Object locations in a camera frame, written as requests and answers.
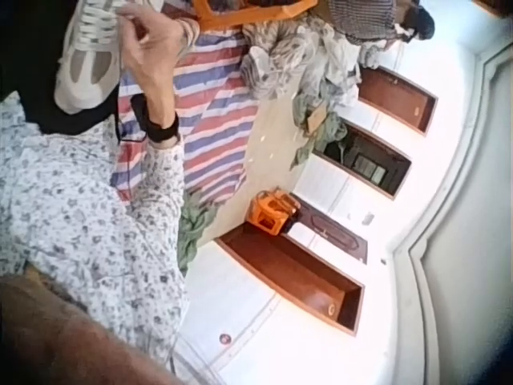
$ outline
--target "floor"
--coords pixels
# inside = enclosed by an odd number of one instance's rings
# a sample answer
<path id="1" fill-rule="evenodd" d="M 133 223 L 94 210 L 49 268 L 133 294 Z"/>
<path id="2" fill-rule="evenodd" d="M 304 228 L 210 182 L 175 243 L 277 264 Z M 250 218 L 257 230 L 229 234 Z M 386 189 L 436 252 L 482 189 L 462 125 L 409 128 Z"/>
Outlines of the floor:
<path id="1" fill-rule="evenodd" d="M 248 177 L 232 199 L 217 213 L 214 222 L 205 230 L 200 245 L 227 233 L 244 221 L 249 202 L 261 190 L 280 186 L 292 191 L 303 166 L 290 165 L 296 150 L 305 143 L 293 123 L 293 89 L 278 100 L 262 101 L 246 153 Z"/>

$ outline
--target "striped tarp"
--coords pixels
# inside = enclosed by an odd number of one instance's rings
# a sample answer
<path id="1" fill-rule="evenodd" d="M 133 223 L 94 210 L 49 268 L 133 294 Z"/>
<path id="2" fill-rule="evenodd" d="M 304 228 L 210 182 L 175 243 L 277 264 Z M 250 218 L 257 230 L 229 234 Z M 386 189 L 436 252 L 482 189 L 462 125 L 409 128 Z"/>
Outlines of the striped tarp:
<path id="1" fill-rule="evenodd" d="M 167 0 L 164 13 L 183 14 L 177 0 Z M 202 201 L 224 202 L 245 180 L 244 155 L 257 114 L 257 101 L 240 76 L 241 56 L 247 50 L 239 29 L 201 34 L 192 51 L 175 69 L 176 112 L 185 145 L 185 184 L 202 190 Z M 119 119 L 122 152 L 112 183 L 125 201 L 141 181 L 143 136 L 130 106 L 139 93 L 130 74 L 121 79 Z"/>

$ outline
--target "watch strap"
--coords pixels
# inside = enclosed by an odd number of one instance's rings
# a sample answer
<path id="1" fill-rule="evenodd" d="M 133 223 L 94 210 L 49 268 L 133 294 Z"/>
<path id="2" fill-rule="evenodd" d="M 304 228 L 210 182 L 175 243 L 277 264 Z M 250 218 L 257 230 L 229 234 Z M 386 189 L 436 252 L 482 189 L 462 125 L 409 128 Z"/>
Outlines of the watch strap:
<path id="1" fill-rule="evenodd" d="M 161 143 L 165 140 L 171 139 L 173 136 L 178 137 L 180 120 L 178 119 L 176 112 L 173 124 L 170 127 L 163 128 L 150 120 L 147 109 L 147 100 L 144 94 L 133 95 L 130 99 L 130 104 L 134 110 L 135 118 L 139 122 L 141 130 L 146 132 L 149 140 L 155 143 Z"/>

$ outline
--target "hand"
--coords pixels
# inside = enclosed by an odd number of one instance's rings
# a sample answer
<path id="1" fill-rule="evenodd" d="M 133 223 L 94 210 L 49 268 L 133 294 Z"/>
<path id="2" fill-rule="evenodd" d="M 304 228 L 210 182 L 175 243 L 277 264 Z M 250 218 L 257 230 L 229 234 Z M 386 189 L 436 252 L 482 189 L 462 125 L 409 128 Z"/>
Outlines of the hand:
<path id="1" fill-rule="evenodd" d="M 184 46 L 183 27 L 148 6 L 127 4 L 118 15 L 123 63 L 146 95 L 150 120 L 170 127 L 175 119 L 173 71 Z"/>

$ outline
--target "floral shirt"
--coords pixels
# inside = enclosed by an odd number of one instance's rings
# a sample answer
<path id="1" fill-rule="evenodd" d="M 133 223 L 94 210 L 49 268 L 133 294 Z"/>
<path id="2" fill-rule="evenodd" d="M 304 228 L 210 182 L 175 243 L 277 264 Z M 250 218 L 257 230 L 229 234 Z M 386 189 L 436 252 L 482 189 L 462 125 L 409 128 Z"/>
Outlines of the floral shirt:
<path id="1" fill-rule="evenodd" d="M 188 300 L 176 261 L 184 151 L 150 146 L 126 208 L 110 186 L 114 117 L 42 136 L 17 94 L 0 103 L 0 275 L 29 262 L 125 342 L 167 362 Z"/>

